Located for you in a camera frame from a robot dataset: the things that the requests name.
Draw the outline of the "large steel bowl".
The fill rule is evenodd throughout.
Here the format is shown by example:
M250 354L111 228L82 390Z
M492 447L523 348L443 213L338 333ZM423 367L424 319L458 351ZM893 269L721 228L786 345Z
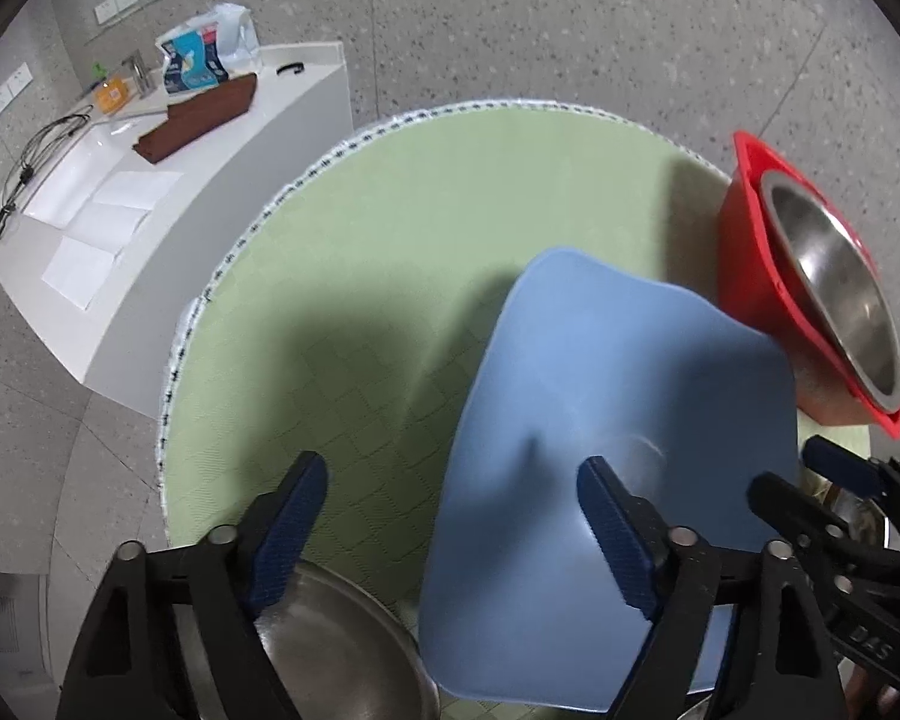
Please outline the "large steel bowl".
M782 171L759 179L759 197L788 263L865 393L900 408L900 344L875 265L818 192Z

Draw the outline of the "ribbed steel bowl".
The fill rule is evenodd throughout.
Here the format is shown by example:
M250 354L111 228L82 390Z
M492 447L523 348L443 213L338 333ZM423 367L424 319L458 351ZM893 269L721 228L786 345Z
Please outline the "ribbed steel bowl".
M359 585L297 562L283 598L256 632L302 717L308 720L437 718L437 686L413 637Z

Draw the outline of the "red plastic basin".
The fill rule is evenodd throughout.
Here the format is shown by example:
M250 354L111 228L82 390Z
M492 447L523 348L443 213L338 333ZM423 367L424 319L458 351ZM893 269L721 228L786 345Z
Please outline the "red plastic basin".
M805 176L756 135L733 133L736 169L717 218L717 304L784 348L797 405L823 426L873 424L900 439L900 406L888 410L865 392L837 341L824 330L808 288L772 229L759 181L771 172L811 188Z

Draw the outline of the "medium steel bowl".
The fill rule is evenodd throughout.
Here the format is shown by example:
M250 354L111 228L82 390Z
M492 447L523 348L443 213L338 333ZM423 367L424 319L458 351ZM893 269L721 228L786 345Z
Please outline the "medium steel bowl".
M800 468L800 488L847 525L850 538L870 546L889 546L889 522L873 500L839 488L818 473Z

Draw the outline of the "round table green cloth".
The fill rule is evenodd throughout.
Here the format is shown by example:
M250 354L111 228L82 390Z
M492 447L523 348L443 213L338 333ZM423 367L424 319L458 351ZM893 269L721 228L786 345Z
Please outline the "round table green cloth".
M647 621L578 507L606 458L668 522L754 551L746 489L814 433L775 339L717 304L727 176L591 107L487 99L368 127L214 268L159 434L176 546L304 450L305 554L393 608L453 718L604 712Z

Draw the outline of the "white sink counter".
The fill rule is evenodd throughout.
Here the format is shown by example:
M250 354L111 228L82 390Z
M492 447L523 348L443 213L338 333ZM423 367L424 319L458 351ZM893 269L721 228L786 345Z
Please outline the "white sink counter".
M82 129L0 239L0 284L80 385L153 418L183 309L263 206L354 130L338 43L261 47L247 112L160 163L157 91Z

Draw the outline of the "orange bottle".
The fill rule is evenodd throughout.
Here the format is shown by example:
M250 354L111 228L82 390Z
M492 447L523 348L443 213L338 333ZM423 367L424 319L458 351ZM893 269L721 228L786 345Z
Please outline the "orange bottle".
M94 75L94 103L103 115L115 114L130 102L130 87L123 76L100 64L94 65Z

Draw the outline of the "blue white package bag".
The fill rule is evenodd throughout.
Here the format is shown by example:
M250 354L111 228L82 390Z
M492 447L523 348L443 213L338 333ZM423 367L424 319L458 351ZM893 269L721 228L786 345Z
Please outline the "blue white package bag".
M214 5L160 34L155 47L170 96L214 88L260 68L260 41L244 5Z

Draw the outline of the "double wall socket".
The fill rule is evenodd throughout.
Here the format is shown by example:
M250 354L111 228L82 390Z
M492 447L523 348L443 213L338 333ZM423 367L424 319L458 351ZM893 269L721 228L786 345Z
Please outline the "double wall socket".
M14 99L34 81L29 64L23 62L9 75L6 82L0 85L0 115L13 104Z

